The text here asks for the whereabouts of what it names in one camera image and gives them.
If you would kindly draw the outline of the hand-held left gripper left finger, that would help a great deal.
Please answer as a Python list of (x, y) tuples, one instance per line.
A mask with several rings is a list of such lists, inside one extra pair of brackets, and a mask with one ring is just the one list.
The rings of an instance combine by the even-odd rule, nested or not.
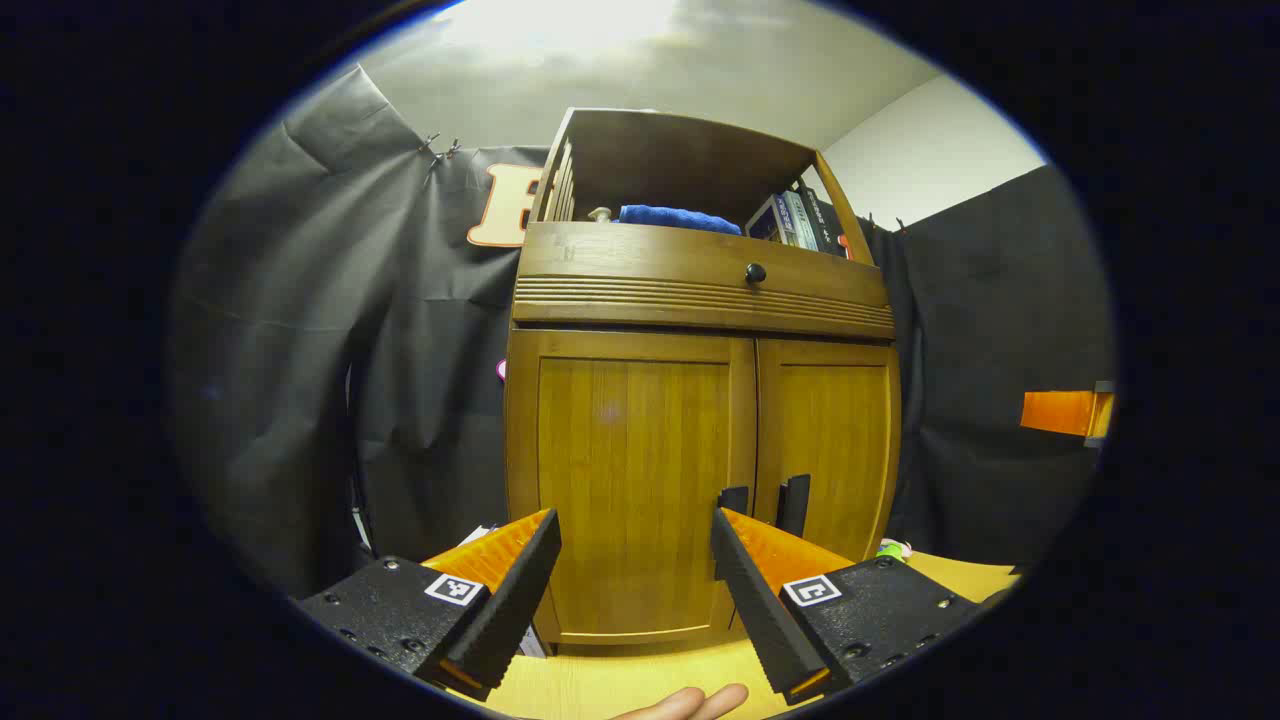
[(562, 547), (554, 509), (425, 561), (375, 559), (300, 606), (376, 662), (484, 701), (532, 625)]

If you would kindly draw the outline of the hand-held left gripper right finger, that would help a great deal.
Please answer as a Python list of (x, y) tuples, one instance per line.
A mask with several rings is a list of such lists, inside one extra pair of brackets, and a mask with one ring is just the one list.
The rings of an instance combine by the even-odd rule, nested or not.
[(893, 556), (854, 562), (731, 509), (710, 546), (773, 692), (786, 705), (864, 685), (989, 612)]

